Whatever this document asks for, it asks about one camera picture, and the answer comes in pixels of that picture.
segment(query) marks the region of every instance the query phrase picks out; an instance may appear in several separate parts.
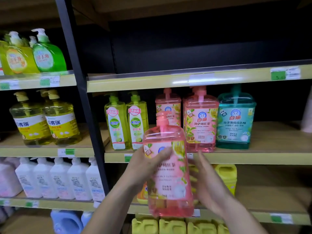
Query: person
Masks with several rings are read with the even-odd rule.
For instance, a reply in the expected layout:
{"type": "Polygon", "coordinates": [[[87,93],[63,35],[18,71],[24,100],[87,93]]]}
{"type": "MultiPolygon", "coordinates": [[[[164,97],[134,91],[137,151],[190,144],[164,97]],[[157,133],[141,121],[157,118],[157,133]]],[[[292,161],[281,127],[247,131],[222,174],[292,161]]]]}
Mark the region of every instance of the person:
{"type": "MultiPolygon", "coordinates": [[[[119,233],[134,196],[157,170],[157,165],[171,153],[172,148],[166,148],[154,158],[148,158],[143,147],[135,151],[127,169],[93,213],[82,234],[119,233]]],[[[198,168],[198,172],[193,175],[197,178],[194,186],[201,204],[220,216],[231,234],[267,234],[260,223],[232,196],[202,152],[199,151],[198,156],[194,157],[198,168]]]]}

